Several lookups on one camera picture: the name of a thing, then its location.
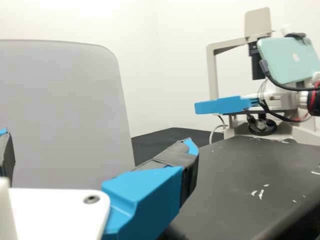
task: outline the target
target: blue plastic part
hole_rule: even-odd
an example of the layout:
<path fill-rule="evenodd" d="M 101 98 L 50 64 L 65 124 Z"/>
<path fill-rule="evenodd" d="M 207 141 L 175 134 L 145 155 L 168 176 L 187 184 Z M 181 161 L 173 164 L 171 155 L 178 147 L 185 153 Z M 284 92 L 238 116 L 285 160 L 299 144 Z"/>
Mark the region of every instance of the blue plastic part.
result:
<path fill-rule="evenodd" d="M 257 98 L 230 96 L 194 104 L 196 114 L 232 114 L 258 105 Z"/>
<path fill-rule="evenodd" d="M 199 154 L 199 149 L 197 145 L 192 141 L 190 137 L 183 140 L 183 143 L 188 146 L 188 154 L 197 156 Z"/>
<path fill-rule="evenodd" d="M 8 133 L 8 129 L 6 129 L 6 128 L 0 129 L 0 136 L 7 134 L 7 133 Z"/>
<path fill-rule="evenodd" d="M 130 171 L 102 183 L 111 200 L 102 240 L 156 239 L 178 214 L 183 167 Z"/>

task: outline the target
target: black cable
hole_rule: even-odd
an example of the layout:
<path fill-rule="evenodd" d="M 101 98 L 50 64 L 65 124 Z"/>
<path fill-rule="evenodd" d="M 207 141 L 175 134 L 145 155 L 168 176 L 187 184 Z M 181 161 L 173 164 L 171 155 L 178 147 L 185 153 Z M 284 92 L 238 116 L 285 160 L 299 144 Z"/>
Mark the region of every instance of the black cable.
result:
<path fill-rule="evenodd" d="M 289 91 L 295 91 L 295 92 L 302 92 L 302 91 L 318 91 L 320 90 L 320 86 L 318 87 L 291 87 L 291 86 L 286 86 L 281 83 L 278 83 L 274 78 L 270 75 L 270 73 L 265 74 L 265 76 L 277 87 L 289 90 Z"/>
<path fill-rule="evenodd" d="M 288 117 L 282 116 L 282 115 L 280 115 L 280 114 L 278 114 L 278 113 L 275 113 L 275 112 L 271 111 L 271 110 L 269 109 L 269 107 L 268 107 L 268 104 L 267 104 L 266 100 L 264 100 L 264 99 L 262 100 L 262 102 L 259 102 L 259 105 L 263 108 L 263 110 L 264 110 L 267 114 L 270 114 L 270 115 L 272 115 L 272 116 L 274 116 L 274 117 L 276 117 L 276 118 L 278 118 L 278 119 L 280 119 L 280 120 L 282 120 L 282 121 L 284 121 L 284 122 L 301 123 L 300 120 L 290 119 L 290 118 L 288 118 Z"/>
<path fill-rule="evenodd" d="M 259 62 L 260 67 L 264 73 L 264 75 L 277 87 L 289 90 L 289 91 L 295 91 L 295 92 L 301 92 L 301 91 L 318 91 L 320 90 L 320 86 L 318 87 L 291 87 L 291 86 L 286 86 L 284 84 L 281 84 L 277 82 L 270 74 L 268 63 L 266 60 L 262 59 Z"/>

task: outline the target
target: black tabletop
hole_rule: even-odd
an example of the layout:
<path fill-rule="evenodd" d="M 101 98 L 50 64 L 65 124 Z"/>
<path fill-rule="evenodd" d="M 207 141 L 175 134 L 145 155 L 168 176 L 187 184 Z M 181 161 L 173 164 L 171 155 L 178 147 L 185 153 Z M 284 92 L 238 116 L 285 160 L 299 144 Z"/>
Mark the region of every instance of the black tabletop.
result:
<path fill-rule="evenodd" d="M 176 141 L 192 138 L 193 142 L 200 148 L 209 144 L 209 131 L 189 128 L 171 127 L 160 131 L 151 132 L 131 139 L 135 165 L 152 159 Z M 224 136 L 215 132 L 212 141 L 220 141 Z"/>
<path fill-rule="evenodd" d="M 274 238 L 320 202 L 319 153 L 245 136 L 202 147 L 197 186 L 169 230 L 190 240 Z"/>

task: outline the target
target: white wall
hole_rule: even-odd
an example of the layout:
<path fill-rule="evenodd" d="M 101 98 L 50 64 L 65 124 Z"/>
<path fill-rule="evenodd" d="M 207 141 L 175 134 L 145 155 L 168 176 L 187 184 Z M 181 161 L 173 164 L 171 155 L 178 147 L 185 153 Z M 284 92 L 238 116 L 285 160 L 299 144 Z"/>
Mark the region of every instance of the white wall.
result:
<path fill-rule="evenodd" d="M 242 37 L 245 12 L 261 7 L 270 7 L 274 29 L 292 23 L 320 53 L 315 0 L 3 0 L 0 38 L 109 48 L 119 61 L 132 137 L 169 127 L 211 130 L 217 118 L 194 112 L 195 102 L 209 98 L 206 46 Z M 222 97 L 257 90 L 247 47 L 217 60 Z"/>
<path fill-rule="evenodd" d="M 117 57 L 131 136 L 169 127 L 159 78 L 157 14 L 149 0 L 0 2 L 1 39 L 99 44 Z"/>
<path fill-rule="evenodd" d="M 170 125 L 211 130 L 219 123 L 212 115 L 195 115 L 194 102 L 209 99 L 206 46 L 244 36 L 246 11 L 270 7 L 272 28 L 292 24 L 305 32 L 320 53 L 320 2 L 315 0 L 169 0 L 157 1 L 163 81 L 171 86 Z M 254 93 L 248 47 L 217 57 L 221 97 Z"/>

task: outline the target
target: mint green phone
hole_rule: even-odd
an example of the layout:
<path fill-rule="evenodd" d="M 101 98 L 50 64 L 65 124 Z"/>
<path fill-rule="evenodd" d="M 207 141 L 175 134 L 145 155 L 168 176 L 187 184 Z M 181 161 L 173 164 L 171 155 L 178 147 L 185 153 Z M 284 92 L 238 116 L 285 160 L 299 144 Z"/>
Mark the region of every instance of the mint green phone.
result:
<path fill-rule="evenodd" d="M 318 55 L 308 38 L 262 38 L 257 48 L 271 76 L 280 84 L 305 81 L 320 72 Z"/>

